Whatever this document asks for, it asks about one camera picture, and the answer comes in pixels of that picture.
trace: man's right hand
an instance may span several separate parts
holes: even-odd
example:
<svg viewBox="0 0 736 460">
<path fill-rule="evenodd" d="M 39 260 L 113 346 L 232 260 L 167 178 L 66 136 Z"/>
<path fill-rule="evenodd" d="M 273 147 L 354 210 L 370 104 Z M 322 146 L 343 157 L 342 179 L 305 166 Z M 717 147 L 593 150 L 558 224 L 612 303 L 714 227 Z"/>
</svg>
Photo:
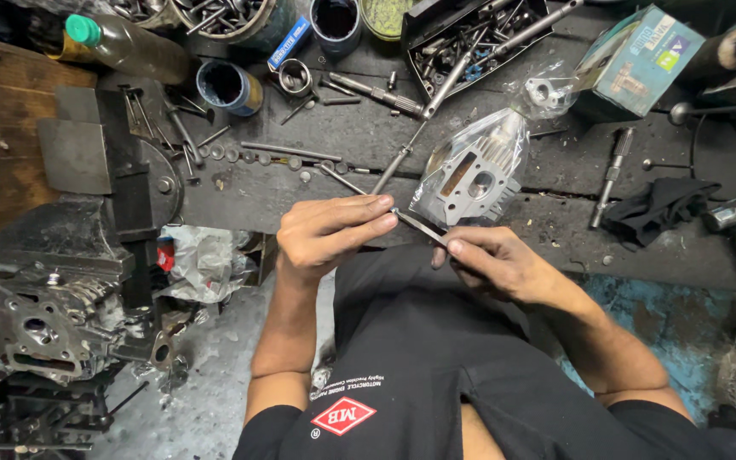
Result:
<svg viewBox="0 0 736 460">
<path fill-rule="evenodd" d="M 454 227 L 434 248 L 432 266 L 451 266 L 471 288 L 487 290 L 496 298 L 560 308 L 570 288 L 576 288 L 547 261 L 533 252 L 507 227 Z"/>
</svg>

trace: black t-shirt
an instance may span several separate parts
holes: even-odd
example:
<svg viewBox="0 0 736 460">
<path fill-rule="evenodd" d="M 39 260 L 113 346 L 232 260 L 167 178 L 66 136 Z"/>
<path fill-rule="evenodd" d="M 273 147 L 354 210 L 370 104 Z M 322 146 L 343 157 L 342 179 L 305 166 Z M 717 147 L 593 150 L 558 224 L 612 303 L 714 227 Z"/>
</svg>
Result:
<svg viewBox="0 0 736 460">
<path fill-rule="evenodd" d="M 604 408 L 501 313 L 415 284 L 339 299 L 344 309 L 336 299 L 328 384 L 304 412 L 253 417 L 234 459 L 462 458 L 462 402 L 508 460 L 721 458 L 680 414 L 646 401 Z"/>
</svg>

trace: man's arm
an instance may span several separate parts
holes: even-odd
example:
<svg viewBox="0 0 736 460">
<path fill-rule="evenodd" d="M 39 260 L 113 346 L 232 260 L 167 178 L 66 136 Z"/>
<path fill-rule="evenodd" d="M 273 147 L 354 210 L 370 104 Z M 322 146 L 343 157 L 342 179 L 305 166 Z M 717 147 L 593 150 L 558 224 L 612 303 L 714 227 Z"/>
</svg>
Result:
<svg viewBox="0 0 736 460">
<path fill-rule="evenodd" d="M 281 219 L 275 289 L 251 362 L 244 424 L 277 405 L 308 406 L 320 279 L 366 242 L 390 232 L 389 195 L 302 201 Z"/>
<path fill-rule="evenodd" d="M 604 406 L 647 400 L 691 420 L 649 348 L 509 228 L 455 227 L 444 239 L 451 266 L 468 286 L 539 308 L 581 380 Z M 445 250 L 436 248 L 433 266 L 445 260 Z"/>
</svg>

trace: green bottle cap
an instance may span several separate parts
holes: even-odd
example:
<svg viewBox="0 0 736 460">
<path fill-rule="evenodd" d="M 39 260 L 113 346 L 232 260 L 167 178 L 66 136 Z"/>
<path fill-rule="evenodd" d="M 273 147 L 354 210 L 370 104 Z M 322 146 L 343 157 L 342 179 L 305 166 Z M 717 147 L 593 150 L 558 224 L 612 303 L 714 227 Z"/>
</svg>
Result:
<svg viewBox="0 0 736 460">
<path fill-rule="evenodd" d="M 79 15 L 69 15 L 66 23 L 67 35 L 88 47 L 98 44 L 101 40 L 101 29 L 96 21 Z"/>
</svg>

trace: man's left hand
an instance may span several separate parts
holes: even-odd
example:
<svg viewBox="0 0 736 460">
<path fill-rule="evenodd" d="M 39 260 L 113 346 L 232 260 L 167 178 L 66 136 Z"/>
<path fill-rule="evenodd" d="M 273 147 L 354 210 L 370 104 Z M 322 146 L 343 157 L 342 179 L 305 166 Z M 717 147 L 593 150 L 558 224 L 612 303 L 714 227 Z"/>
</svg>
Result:
<svg viewBox="0 0 736 460">
<path fill-rule="evenodd" d="M 324 201 L 300 201 L 281 219 L 278 269 L 303 285 L 342 264 L 360 246 L 397 225 L 391 195 L 356 195 Z"/>
</svg>

